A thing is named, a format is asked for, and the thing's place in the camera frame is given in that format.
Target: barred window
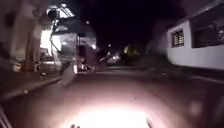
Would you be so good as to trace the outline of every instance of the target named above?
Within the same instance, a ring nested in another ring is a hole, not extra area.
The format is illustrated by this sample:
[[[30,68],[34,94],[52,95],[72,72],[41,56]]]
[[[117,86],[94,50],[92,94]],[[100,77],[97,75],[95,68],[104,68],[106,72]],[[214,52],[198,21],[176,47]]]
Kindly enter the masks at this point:
[[[183,30],[178,30],[172,34],[172,46],[183,46],[184,45],[184,32]]]

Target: bright light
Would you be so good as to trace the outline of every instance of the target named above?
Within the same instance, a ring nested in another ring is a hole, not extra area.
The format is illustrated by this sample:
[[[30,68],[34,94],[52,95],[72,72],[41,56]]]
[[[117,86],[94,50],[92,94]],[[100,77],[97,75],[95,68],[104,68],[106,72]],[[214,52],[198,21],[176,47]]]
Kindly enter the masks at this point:
[[[62,44],[62,45],[67,45],[67,42],[62,42],[61,44]]]
[[[66,7],[67,7],[67,5],[66,5],[66,4],[61,4],[61,6],[62,6],[63,8],[66,8]]]
[[[144,112],[127,108],[107,108],[80,112],[76,126],[81,128],[149,128]]]
[[[74,71],[75,74],[78,73],[78,66],[77,66],[77,65],[74,65],[74,66],[73,66],[73,71]]]
[[[95,44],[92,44],[91,46],[92,46],[93,49],[96,49],[96,45]]]
[[[51,30],[44,30],[41,32],[41,48],[46,48],[48,49],[48,54],[51,55],[51,42],[50,42],[50,35],[51,35]]]

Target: street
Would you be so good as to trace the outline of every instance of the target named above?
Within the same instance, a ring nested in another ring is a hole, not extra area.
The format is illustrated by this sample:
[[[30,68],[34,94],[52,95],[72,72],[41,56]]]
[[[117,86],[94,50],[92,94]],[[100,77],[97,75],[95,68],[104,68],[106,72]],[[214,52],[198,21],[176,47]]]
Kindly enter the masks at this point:
[[[220,84],[130,69],[80,74],[66,83],[2,103],[12,127],[199,128],[222,121]]]

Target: white wall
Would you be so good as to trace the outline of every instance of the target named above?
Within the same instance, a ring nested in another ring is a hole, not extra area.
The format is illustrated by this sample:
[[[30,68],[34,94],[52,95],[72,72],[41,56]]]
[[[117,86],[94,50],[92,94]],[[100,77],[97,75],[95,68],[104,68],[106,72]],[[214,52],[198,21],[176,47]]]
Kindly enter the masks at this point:
[[[184,46],[172,48],[172,32],[183,29]],[[180,66],[224,70],[224,45],[192,48],[190,22],[186,21],[171,28],[167,33],[167,55],[171,63]]]

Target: building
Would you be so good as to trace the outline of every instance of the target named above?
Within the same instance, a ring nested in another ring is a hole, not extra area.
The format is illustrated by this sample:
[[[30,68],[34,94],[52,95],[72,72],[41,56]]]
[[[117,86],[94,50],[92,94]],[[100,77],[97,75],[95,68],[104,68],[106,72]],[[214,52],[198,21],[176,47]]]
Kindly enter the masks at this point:
[[[164,32],[154,49],[178,66],[224,70],[224,3],[217,0]]]

